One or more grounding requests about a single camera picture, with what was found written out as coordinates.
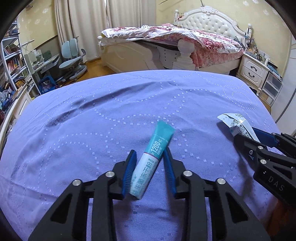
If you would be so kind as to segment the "silver white sachet packet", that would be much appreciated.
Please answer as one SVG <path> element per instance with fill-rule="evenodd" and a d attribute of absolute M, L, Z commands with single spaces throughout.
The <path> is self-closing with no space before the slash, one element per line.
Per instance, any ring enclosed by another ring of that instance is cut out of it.
<path fill-rule="evenodd" d="M 232 133 L 233 136 L 241 134 L 254 141 L 260 142 L 249 122 L 241 114 L 223 113 L 217 116 L 217 118 L 229 127 L 230 133 Z"/>

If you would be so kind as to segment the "teal white tube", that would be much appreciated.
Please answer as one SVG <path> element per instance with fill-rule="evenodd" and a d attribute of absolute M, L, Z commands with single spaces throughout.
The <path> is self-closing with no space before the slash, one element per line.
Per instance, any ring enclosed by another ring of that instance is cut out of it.
<path fill-rule="evenodd" d="M 132 174 L 129 193 L 136 199 L 142 199 L 174 132 L 175 129 L 167 123 L 163 121 L 157 123 L 149 144 Z"/>

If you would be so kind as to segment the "white sliding wardrobe door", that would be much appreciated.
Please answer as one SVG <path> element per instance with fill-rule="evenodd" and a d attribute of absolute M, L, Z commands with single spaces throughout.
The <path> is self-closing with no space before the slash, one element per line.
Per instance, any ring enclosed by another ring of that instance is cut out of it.
<path fill-rule="evenodd" d="M 271 116 L 282 133 L 295 136 L 295 38 L 292 36 L 290 55 L 283 76 L 283 87 L 271 107 Z"/>

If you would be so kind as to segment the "translucent plastic drawer unit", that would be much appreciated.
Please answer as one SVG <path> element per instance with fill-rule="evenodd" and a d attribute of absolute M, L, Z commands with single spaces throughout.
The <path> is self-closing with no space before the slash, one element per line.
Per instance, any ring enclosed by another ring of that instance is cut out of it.
<path fill-rule="evenodd" d="M 269 72 L 262 86 L 259 97 L 270 107 L 274 104 L 282 89 L 282 78 Z"/>

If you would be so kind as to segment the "white nightstand with drawers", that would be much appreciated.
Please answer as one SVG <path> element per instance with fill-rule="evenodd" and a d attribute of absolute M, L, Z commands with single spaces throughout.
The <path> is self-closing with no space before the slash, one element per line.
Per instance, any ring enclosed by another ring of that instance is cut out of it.
<path fill-rule="evenodd" d="M 268 73 L 267 66 L 245 52 L 242 55 L 236 77 L 256 91 L 256 95 L 259 95 Z"/>

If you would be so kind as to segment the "purple bed sheet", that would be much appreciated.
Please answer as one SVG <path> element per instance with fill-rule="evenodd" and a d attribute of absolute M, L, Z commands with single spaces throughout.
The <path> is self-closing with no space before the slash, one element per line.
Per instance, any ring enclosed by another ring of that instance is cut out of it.
<path fill-rule="evenodd" d="M 33 100 L 1 156 L 1 209 L 22 240 L 74 179 L 96 179 L 140 157 L 159 121 L 175 129 L 173 157 L 208 180 L 224 178 L 262 222 L 277 199 L 253 179 L 218 116 L 239 113 L 251 126 L 278 132 L 251 89 L 229 75 L 157 70 L 113 74 L 74 83 Z"/>

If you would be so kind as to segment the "pink floral quilt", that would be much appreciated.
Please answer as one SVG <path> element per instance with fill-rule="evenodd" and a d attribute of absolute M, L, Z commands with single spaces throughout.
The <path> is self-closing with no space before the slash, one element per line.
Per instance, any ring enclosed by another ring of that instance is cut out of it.
<path fill-rule="evenodd" d="M 194 50 L 190 54 L 190 58 L 197 68 L 236 60 L 244 52 L 243 47 L 237 41 L 227 36 L 202 30 L 180 28 L 172 24 L 109 28 L 103 30 L 98 37 L 100 46 L 135 41 L 177 46 L 179 40 L 194 44 Z"/>

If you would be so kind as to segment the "white bed with tufted headboard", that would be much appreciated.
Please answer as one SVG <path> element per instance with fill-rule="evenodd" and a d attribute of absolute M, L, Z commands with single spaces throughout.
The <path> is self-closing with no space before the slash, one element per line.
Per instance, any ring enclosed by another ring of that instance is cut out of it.
<path fill-rule="evenodd" d="M 211 6 L 202 5 L 187 13 L 175 11 L 172 25 L 180 28 L 202 30 L 227 36 L 237 41 L 246 50 L 252 33 L 252 25 L 247 32 L 238 28 L 236 21 Z M 140 70 L 200 70 L 206 72 L 228 74 L 239 65 L 240 58 L 197 68 L 190 58 L 194 44 L 179 40 L 177 46 L 159 44 L 148 41 L 119 43 L 109 46 L 99 46 L 99 54 L 103 64 L 116 73 Z"/>

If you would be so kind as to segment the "white study desk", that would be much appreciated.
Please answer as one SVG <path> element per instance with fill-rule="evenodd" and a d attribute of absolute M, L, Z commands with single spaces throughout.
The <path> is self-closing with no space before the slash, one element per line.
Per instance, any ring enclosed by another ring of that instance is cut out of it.
<path fill-rule="evenodd" d="M 27 69 L 30 75 L 33 77 L 34 84 L 36 86 L 38 85 L 38 82 L 41 80 L 40 74 L 46 73 L 47 75 L 50 76 L 49 70 L 54 66 L 56 66 L 60 60 L 60 55 L 56 54 L 46 61 L 42 61 L 42 62 L 37 61 L 36 64 L 33 64 L 30 57 L 36 60 L 37 58 L 33 52 L 30 52 L 29 54 L 24 55 L 25 64 L 27 66 Z"/>

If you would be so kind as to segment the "white bookshelf with books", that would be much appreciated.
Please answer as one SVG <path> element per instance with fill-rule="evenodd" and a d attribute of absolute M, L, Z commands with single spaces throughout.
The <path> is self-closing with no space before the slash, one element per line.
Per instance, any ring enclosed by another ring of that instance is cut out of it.
<path fill-rule="evenodd" d="M 32 99 L 40 95 L 24 58 L 18 21 L 14 20 L 1 40 L 1 92 L 11 99 L 23 87 Z"/>

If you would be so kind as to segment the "light blue desk chair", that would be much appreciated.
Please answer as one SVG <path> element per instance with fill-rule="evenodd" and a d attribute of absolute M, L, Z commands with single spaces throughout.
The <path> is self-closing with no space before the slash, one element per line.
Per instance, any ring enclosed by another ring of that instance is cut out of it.
<path fill-rule="evenodd" d="M 79 50 L 78 37 L 64 42 L 61 47 L 61 54 L 65 61 L 59 65 L 59 69 L 68 70 L 61 77 L 62 82 L 66 80 L 77 80 L 87 71 L 87 66 L 83 65 L 83 57 L 86 55 L 86 51 L 83 48 Z"/>

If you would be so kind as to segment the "beige curtains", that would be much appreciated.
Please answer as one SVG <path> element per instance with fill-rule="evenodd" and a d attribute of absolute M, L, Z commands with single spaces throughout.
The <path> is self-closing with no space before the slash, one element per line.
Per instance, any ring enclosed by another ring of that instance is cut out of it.
<path fill-rule="evenodd" d="M 99 58 L 101 32 L 115 27 L 156 24 L 156 1 L 54 1 L 59 44 L 78 38 L 84 61 Z"/>

